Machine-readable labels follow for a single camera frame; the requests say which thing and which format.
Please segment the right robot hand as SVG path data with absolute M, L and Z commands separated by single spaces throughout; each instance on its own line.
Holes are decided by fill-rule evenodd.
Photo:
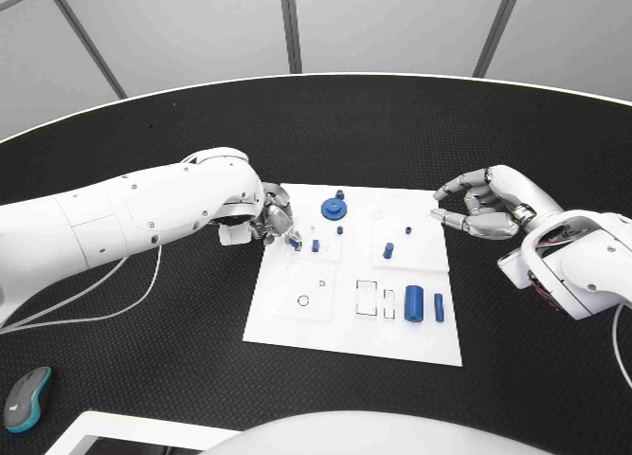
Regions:
M 506 165 L 463 173 L 435 191 L 435 201 L 460 191 L 467 213 L 433 209 L 431 215 L 444 226 L 477 238 L 507 240 L 564 213 L 541 186 Z

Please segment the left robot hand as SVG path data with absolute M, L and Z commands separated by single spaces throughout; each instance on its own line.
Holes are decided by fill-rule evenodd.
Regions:
M 280 184 L 264 182 L 264 203 L 258 217 L 251 222 L 251 235 L 268 246 L 277 238 L 284 239 L 297 251 L 303 249 L 303 236 L 297 231 L 290 204 L 290 195 Z

